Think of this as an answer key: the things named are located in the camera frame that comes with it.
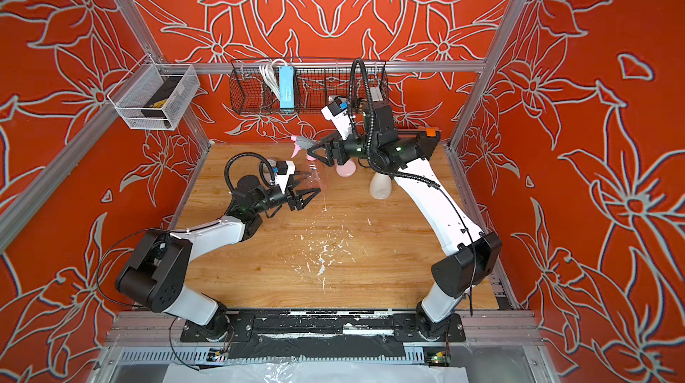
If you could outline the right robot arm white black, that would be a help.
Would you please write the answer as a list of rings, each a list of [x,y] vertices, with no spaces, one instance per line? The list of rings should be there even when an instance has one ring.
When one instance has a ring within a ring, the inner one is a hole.
[[[433,171],[430,159],[440,132],[396,126],[389,103],[370,84],[364,60],[351,62],[347,94],[330,99],[321,113],[336,131],[310,148],[309,156],[329,167],[350,158],[366,160],[376,174],[408,194],[439,240],[445,257],[432,265],[433,286],[416,309],[420,336],[438,340],[447,333],[458,304],[492,274],[501,239],[473,222]]]

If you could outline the transparent pink spray bottle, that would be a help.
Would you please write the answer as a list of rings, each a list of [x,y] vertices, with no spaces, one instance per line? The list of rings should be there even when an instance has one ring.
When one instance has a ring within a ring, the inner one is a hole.
[[[297,170],[294,175],[294,188],[296,190],[311,190],[321,188],[319,170],[315,165]]]

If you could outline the pink grey spray nozzle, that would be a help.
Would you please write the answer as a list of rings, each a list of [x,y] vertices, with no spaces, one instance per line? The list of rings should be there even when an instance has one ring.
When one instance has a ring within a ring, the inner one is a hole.
[[[300,135],[292,135],[291,141],[294,143],[294,151],[292,153],[291,158],[295,158],[301,150],[304,150],[306,152],[306,158],[308,160],[310,160],[310,161],[315,160],[315,158],[312,158],[312,156],[310,156],[307,153],[307,151],[318,144],[318,142],[316,140],[312,140],[310,138],[300,136]]]

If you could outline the white spray bottle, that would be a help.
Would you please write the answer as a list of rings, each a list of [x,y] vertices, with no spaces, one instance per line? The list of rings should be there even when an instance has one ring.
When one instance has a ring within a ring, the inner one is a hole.
[[[369,194],[373,199],[389,199],[392,195],[392,178],[386,174],[375,173],[369,183]]]

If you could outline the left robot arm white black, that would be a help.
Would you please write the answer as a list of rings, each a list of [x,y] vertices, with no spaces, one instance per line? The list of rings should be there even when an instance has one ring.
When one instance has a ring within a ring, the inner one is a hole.
[[[184,320],[202,338],[228,337],[226,306],[187,286],[189,265],[222,247],[253,238],[264,219],[282,208],[301,211],[320,194],[291,160],[270,162],[256,152],[239,153],[225,165],[231,201],[217,220],[185,230],[146,229],[117,276],[118,293],[155,313]]]

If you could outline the opaque pink spray bottle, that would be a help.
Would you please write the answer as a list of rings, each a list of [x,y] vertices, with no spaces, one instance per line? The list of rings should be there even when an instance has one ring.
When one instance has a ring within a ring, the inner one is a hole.
[[[357,165],[353,160],[348,160],[342,165],[337,165],[335,171],[341,177],[351,177],[355,174]]]

